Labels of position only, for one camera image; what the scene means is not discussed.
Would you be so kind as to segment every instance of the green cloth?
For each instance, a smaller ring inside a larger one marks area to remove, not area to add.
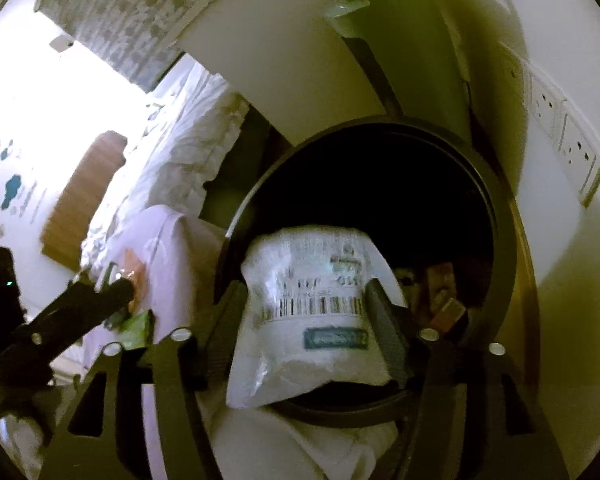
[[[154,320],[154,313],[148,310],[122,322],[118,341],[125,350],[144,348],[153,342]]]

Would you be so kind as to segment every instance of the power outlet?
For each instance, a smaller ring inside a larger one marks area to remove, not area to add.
[[[520,102],[528,93],[528,73],[526,63],[520,56],[501,41],[498,42],[498,72],[510,90],[513,90]]]
[[[564,111],[558,158],[578,198],[587,206],[600,182],[600,140],[573,105],[565,103]]]
[[[549,136],[552,144],[559,140],[560,104],[562,98],[558,91],[543,78],[537,70],[530,70],[530,94],[528,111],[538,121],[544,132]]]

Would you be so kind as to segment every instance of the barcode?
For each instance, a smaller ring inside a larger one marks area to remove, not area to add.
[[[362,298],[354,296],[318,296],[316,298],[281,298],[275,308],[265,307],[262,319],[271,321],[283,317],[325,316],[327,314],[363,315]]]

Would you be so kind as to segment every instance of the bolt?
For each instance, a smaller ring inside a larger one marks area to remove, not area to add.
[[[432,328],[423,328],[422,330],[420,330],[420,337],[425,341],[433,342],[440,339],[440,334],[437,330],[434,330]]]
[[[122,352],[122,345],[120,343],[109,343],[102,349],[102,353],[107,357],[113,357]]]
[[[191,330],[188,328],[177,328],[171,332],[171,339],[174,341],[186,341],[191,337]]]
[[[489,352],[493,355],[504,355],[507,353],[507,350],[500,343],[491,343],[489,345]]]

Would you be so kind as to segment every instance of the white plastic bag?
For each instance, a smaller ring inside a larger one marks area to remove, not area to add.
[[[364,309],[378,278],[404,306],[400,287],[363,233],[307,226],[258,238],[242,264],[249,295],[227,405],[254,408],[330,381],[385,384],[386,364]]]

